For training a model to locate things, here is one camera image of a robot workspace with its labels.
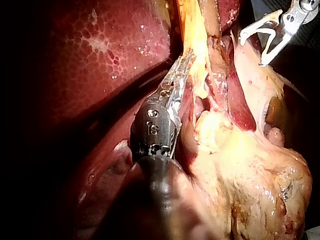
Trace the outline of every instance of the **screw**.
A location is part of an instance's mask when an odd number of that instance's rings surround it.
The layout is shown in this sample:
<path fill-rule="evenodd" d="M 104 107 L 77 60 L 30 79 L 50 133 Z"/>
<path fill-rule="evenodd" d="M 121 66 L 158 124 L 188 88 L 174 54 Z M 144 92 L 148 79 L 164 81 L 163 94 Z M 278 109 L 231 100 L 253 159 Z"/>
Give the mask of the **screw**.
<path fill-rule="evenodd" d="M 290 23 L 292 23 L 292 22 L 295 20 L 294 16 L 292 16 L 292 15 L 286 16 L 286 19 L 287 19 Z"/>

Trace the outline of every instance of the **metal jaw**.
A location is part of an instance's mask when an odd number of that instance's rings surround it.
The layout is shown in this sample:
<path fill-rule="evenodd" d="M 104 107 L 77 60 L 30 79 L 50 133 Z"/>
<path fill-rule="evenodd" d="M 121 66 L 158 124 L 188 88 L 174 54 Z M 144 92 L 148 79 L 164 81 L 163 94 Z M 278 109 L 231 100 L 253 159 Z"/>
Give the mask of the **metal jaw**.
<path fill-rule="evenodd" d="M 150 95 L 148 99 L 158 99 L 158 103 L 165 107 L 169 113 L 170 119 L 175 125 L 175 133 L 172 140 L 170 157 L 172 158 L 176 147 L 178 134 L 181 129 L 181 119 L 178 116 L 178 111 L 181 107 L 182 99 L 185 92 L 185 87 L 191 67 L 191 59 L 194 56 L 193 51 L 179 58 L 174 62 L 169 72 L 163 78 L 157 90 Z"/>
<path fill-rule="evenodd" d="M 148 155 L 173 157 L 182 125 L 178 111 L 192 56 L 190 51 L 175 61 L 157 90 L 145 99 L 136 113 L 130 133 L 134 161 Z"/>
<path fill-rule="evenodd" d="M 265 49 L 261 54 L 260 66 L 268 65 L 280 51 L 290 42 L 301 25 L 312 21 L 319 12 L 320 0 L 292 0 L 291 6 L 284 14 L 277 10 L 265 15 L 240 32 L 240 44 L 243 46 L 246 40 L 253 34 L 269 34 Z M 280 42 L 270 49 L 277 35 L 281 36 Z"/>

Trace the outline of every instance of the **metal instrument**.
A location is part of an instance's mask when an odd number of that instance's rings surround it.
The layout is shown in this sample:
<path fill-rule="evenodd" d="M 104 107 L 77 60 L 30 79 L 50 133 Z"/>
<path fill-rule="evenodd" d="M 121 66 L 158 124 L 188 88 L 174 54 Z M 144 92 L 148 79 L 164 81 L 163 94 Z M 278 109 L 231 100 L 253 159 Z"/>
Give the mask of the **metal instrument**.
<path fill-rule="evenodd" d="M 175 61 L 157 90 L 142 103 L 130 132 L 133 168 L 139 167 L 142 171 L 154 204 L 159 209 L 160 227 L 166 240 L 186 239 L 178 209 L 180 197 L 176 178 L 183 175 L 187 179 L 187 176 L 174 159 L 174 152 L 182 125 L 178 111 L 192 57 L 191 51 Z"/>
<path fill-rule="evenodd" d="M 317 16 L 319 2 L 320 0 L 292 0 L 287 12 L 277 10 L 244 28 L 240 32 L 240 44 L 243 46 L 253 34 L 269 34 L 259 63 L 265 67 L 290 42 L 301 25 L 311 22 Z"/>

